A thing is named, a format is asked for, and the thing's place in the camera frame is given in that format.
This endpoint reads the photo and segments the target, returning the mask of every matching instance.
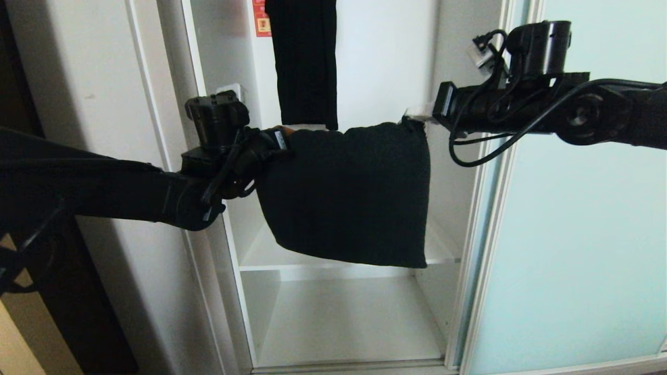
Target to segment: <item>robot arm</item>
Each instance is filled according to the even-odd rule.
[[[490,43],[496,34],[504,36],[499,50]],[[474,43],[490,78],[463,88],[442,83],[429,113],[450,130],[450,153],[460,165],[491,160],[527,133],[556,133],[575,145],[615,141],[667,149],[667,86],[564,73],[569,22],[525,25],[509,35],[496,30]],[[509,70],[505,49],[512,54]],[[0,235],[33,230],[19,251],[0,248],[0,295],[35,289],[13,281],[61,220],[81,214],[202,230],[225,209],[222,199],[247,196],[265,168],[292,156],[285,128],[247,127],[248,110],[232,91],[190,99],[186,109],[201,145],[182,155],[178,173],[0,128]],[[459,140],[475,132],[496,135]],[[480,160],[456,156],[457,145],[501,137],[509,140]]]
[[[496,51],[489,42],[498,33],[504,40]],[[667,85],[588,81],[588,73],[564,73],[570,39],[568,21],[534,23],[509,35],[492,31],[473,39],[477,56],[489,56],[479,65],[491,65],[491,76],[479,86],[460,89],[443,82],[432,113],[451,132],[449,149],[456,163],[485,163],[527,133],[555,133],[574,145],[614,141],[667,149]],[[502,57],[505,49],[512,55],[509,73]],[[498,135],[457,140],[475,132]],[[509,139],[477,161],[462,161],[454,151],[455,145],[500,137]]]

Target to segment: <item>hanging black garment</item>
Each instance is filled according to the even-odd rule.
[[[266,0],[283,124],[338,129],[336,0]]]
[[[294,157],[257,181],[279,245],[345,262],[426,267],[430,157],[423,123],[344,134],[299,130],[289,148]]]

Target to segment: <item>cable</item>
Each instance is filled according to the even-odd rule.
[[[508,141],[500,145],[497,149],[495,149],[493,152],[489,153],[487,156],[484,156],[483,158],[476,160],[476,161],[463,161],[459,159],[456,156],[456,153],[454,151],[454,142],[450,138],[450,144],[449,144],[449,149],[450,149],[450,155],[454,162],[456,162],[458,165],[462,167],[476,167],[478,165],[482,165],[486,163],[487,161],[490,161],[494,159],[496,156],[500,155],[503,153],[505,150],[510,148],[512,145],[514,145],[521,137],[526,135],[529,131],[531,131],[534,127],[536,127],[547,115],[552,113],[556,108],[560,107],[565,101],[569,100],[571,97],[575,96],[579,92],[581,92],[584,89],[587,89],[589,87],[593,86],[601,86],[601,85],[615,85],[615,86],[622,86],[622,87],[632,87],[636,89],[660,89],[662,87],[662,84],[659,83],[646,83],[646,82],[637,82],[637,81],[627,81],[625,79],[611,79],[611,78],[606,78],[606,79],[596,79],[594,81],[589,81],[582,83],[581,85],[573,88],[572,90],[569,90],[565,95],[561,96],[558,98],[555,102],[553,102],[549,107],[547,107],[540,115],[537,115],[530,123],[525,125],[521,130],[519,130],[517,133],[515,133],[512,138],[510,138]]]
[[[487,40],[490,40],[496,34],[500,34],[500,35],[503,36],[503,41],[502,41],[502,44],[500,45],[500,50],[496,50],[496,48],[493,45],[488,45],[488,44],[484,45],[484,46],[488,46],[491,49],[492,53],[494,54],[494,57],[495,57],[494,71],[491,74],[491,76],[486,81],[483,82],[483,84],[477,86],[477,88],[475,88],[475,90],[470,94],[470,96],[468,96],[466,101],[463,103],[463,105],[461,106],[461,108],[457,112],[456,117],[454,118],[454,122],[452,123],[452,129],[450,131],[450,139],[449,139],[449,149],[450,149],[450,155],[451,155],[452,159],[459,165],[461,165],[461,163],[464,163],[464,161],[462,161],[461,159],[459,159],[456,156],[456,152],[454,151],[454,144],[464,145],[464,144],[472,144],[472,143],[478,143],[478,142],[483,141],[483,140],[479,140],[479,139],[475,139],[475,140],[472,140],[472,141],[456,141],[456,138],[457,138],[457,131],[456,130],[458,128],[459,122],[461,121],[461,117],[463,116],[463,113],[466,110],[468,110],[470,104],[472,104],[475,101],[477,96],[479,96],[479,94],[481,94],[484,90],[486,90],[488,88],[488,86],[497,79],[498,75],[501,72],[502,62],[503,62],[502,54],[505,51],[505,46],[506,46],[506,41],[507,41],[507,33],[504,30],[497,29],[497,30],[493,30],[490,33],[486,34],[484,37],[487,38]],[[479,45],[479,42],[477,42],[477,40],[479,38],[482,38],[482,37],[478,37],[478,38],[473,39],[473,41],[475,43],[477,43],[478,45]]]
[[[46,240],[45,236],[49,233],[53,233],[53,227],[59,220],[62,220],[67,214],[65,199],[61,196],[58,196],[58,204],[51,211],[49,216],[39,224],[37,229],[23,242],[21,247],[17,250],[18,260],[15,262],[20,262],[21,268],[25,267],[25,263],[33,254],[35,246],[40,243],[43,244],[43,241]],[[33,279],[33,283],[28,286],[22,286],[16,281],[11,281],[7,285],[7,291],[9,293],[15,294],[25,294],[37,291],[45,282],[50,280],[50,277],[53,276],[57,267],[62,264],[65,254],[65,240],[61,235],[57,235],[54,238],[55,243],[51,243],[51,253],[47,264],[44,267],[42,275]]]
[[[517,74],[517,76],[513,77],[513,81],[510,84],[510,86],[505,90],[505,92],[499,98],[497,98],[497,100],[493,104],[491,104],[491,106],[489,107],[489,110],[486,112],[486,118],[489,121],[491,121],[492,123],[503,122],[509,116],[511,116],[512,114],[514,114],[515,112],[518,111],[518,109],[516,109],[516,110],[511,109],[511,110],[509,110],[509,112],[505,113],[500,119],[497,119],[497,118],[494,117],[495,108],[500,107],[501,102],[503,100],[505,100],[505,98],[510,96],[510,94],[516,89],[516,87],[519,86],[519,82],[521,82],[521,78],[523,78],[523,69],[522,69],[523,59],[522,58],[517,60],[517,65],[519,67],[518,68],[519,74]]]
[[[493,135],[491,137],[483,137],[483,138],[477,138],[477,139],[471,139],[470,141],[454,141],[455,145],[472,145],[474,143],[480,143],[484,141],[490,141],[492,139],[498,139],[498,138],[505,138],[505,137],[510,137],[512,133],[503,133],[503,134],[498,134],[498,135]]]
[[[220,188],[220,185],[225,181],[227,175],[234,166],[234,162],[241,151],[241,136],[243,134],[243,128],[236,131],[236,136],[234,137],[234,143],[231,145],[231,151],[225,160],[225,163],[222,165],[220,172],[211,180],[209,185],[206,187],[204,194],[201,196],[201,202],[204,206],[210,206],[211,201],[213,200],[213,195]]]
[[[529,102],[531,102],[531,100],[533,100],[536,96],[542,95],[545,92],[546,89],[541,89],[531,93],[529,96],[521,99],[521,101],[519,101],[517,104],[514,104],[509,111],[503,114],[503,116],[495,119],[489,119],[489,121],[491,121],[492,123],[501,123],[503,121],[507,121],[511,116],[515,115],[517,112],[525,108],[525,106],[529,104]]]
[[[252,192],[255,191],[255,185],[256,185],[256,183],[253,181],[252,185],[250,185],[249,188],[247,188],[247,189],[245,189],[245,190],[243,190],[242,192],[239,193],[239,198],[245,198],[245,197],[249,196],[250,194],[252,194]]]
[[[493,38],[495,35],[502,35],[502,40],[503,44],[505,44],[505,40],[507,40],[507,33],[503,29],[495,29],[493,31],[489,31],[488,33],[484,35],[480,35],[478,37],[475,37],[472,39],[472,42],[477,45],[477,48],[481,51],[485,49],[486,47],[489,47],[489,42],[491,41],[491,38]]]

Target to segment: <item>folded black fabric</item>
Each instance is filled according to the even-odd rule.
[[[299,130],[294,157],[257,181],[282,247],[345,262],[425,268],[430,157],[424,125],[404,120]]]
[[[338,129],[336,0],[266,0],[283,124]]]

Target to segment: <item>white wardrobe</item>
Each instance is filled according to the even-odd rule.
[[[239,83],[251,125],[267,128],[280,124],[275,60],[271,39],[254,35],[250,3],[183,5],[199,94]],[[473,36],[504,27],[507,12],[501,1],[476,3],[339,0],[340,131],[398,121],[407,107],[432,100],[443,80],[479,83],[482,76],[465,48]],[[479,225],[482,174],[449,160],[447,137],[443,127],[429,126],[425,270],[347,264],[285,250],[276,244],[255,194],[227,202],[227,242],[254,368],[443,365],[448,345],[450,355],[457,355],[457,329],[470,307],[465,288],[472,281],[461,276],[473,278],[476,267],[466,256]],[[478,146],[469,147],[464,157],[478,152]]]

